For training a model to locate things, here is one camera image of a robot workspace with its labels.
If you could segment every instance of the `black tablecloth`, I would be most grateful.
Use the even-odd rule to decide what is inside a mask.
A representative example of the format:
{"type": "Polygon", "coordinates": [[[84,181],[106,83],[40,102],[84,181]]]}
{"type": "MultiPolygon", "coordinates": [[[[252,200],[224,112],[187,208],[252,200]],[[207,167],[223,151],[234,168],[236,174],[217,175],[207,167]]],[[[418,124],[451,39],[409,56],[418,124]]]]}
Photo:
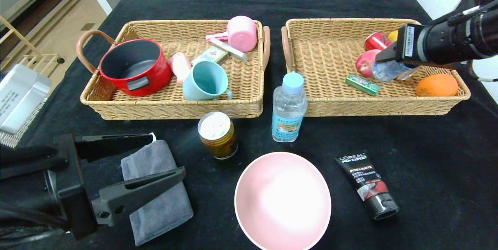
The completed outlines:
{"type": "MultiPolygon", "coordinates": [[[[132,20],[230,19],[243,14],[272,30],[265,74],[265,109],[256,119],[235,119],[240,147],[218,161],[208,156],[197,120],[105,121],[79,101],[90,74],[76,60],[42,109],[23,144],[50,142],[62,133],[104,135],[155,132],[185,166],[194,217],[142,246],[143,249],[256,249],[238,226],[233,192],[244,168],[273,151],[297,153],[313,163],[330,189],[332,215],[314,249],[497,249],[498,108],[482,85],[463,75],[472,97],[437,117],[305,118],[291,144],[272,140],[272,90],[285,74],[280,28],[290,18],[430,19],[416,0],[122,0],[100,29],[116,36],[132,20]],[[386,222],[369,219],[356,192],[333,157],[368,149],[377,170],[401,207],[386,222]]],[[[109,45],[94,37],[85,47],[97,63],[109,45]]],[[[88,193],[122,180],[119,157],[83,163],[88,193]]],[[[18,248],[130,249],[130,224],[101,227],[74,241],[70,235],[18,248]]]]}

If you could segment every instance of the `pink bottle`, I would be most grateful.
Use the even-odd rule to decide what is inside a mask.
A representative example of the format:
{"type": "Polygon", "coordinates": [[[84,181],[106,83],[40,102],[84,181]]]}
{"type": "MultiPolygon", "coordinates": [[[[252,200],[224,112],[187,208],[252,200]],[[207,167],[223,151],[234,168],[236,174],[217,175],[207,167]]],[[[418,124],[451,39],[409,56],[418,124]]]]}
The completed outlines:
{"type": "Polygon", "coordinates": [[[228,44],[244,53],[254,49],[258,38],[256,37],[256,23],[247,16],[235,16],[226,25],[226,32],[206,35],[210,39],[228,40],[228,44]]]}
{"type": "Polygon", "coordinates": [[[188,77],[190,69],[192,68],[192,63],[187,55],[178,52],[171,57],[169,64],[171,65],[173,73],[176,75],[176,82],[180,85],[183,84],[183,81],[188,77]]]}

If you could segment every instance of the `jar lid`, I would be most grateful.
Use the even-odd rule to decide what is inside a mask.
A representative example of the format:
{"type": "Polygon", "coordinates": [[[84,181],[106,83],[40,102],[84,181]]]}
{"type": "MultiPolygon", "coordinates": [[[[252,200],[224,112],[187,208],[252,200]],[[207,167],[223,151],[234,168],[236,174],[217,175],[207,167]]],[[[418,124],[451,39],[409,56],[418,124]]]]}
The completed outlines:
{"type": "Polygon", "coordinates": [[[205,140],[218,140],[230,130],[230,118],[223,112],[204,115],[197,125],[199,135],[205,140]]]}

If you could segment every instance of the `yellow fruit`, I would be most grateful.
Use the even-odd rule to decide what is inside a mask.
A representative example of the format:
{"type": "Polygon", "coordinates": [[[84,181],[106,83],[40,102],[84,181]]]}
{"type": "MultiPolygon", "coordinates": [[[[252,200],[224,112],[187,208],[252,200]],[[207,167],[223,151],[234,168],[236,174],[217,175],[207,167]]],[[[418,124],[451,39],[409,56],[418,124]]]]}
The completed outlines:
{"type": "Polygon", "coordinates": [[[389,38],[389,40],[391,40],[391,42],[393,42],[393,43],[394,43],[394,42],[396,42],[396,41],[398,41],[398,31],[397,31],[397,30],[395,30],[395,31],[391,32],[391,33],[388,35],[388,38],[389,38]]]}
{"type": "Polygon", "coordinates": [[[436,74],[423,78],[417,85],[417,96],[455,96],[458,83],[449,74],[436,74]]]}

